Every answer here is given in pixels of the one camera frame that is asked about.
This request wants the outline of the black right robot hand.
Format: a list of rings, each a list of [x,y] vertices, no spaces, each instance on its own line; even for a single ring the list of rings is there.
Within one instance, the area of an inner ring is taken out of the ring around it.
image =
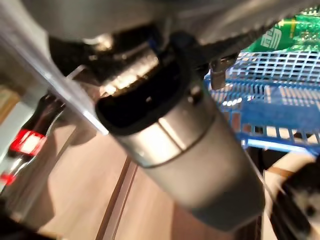
[[[93,116],[166,193],[229,231],[264,209],[263,184],[203,83],[279,20],[314,0],[25,0],[51,58],[115,92]]]

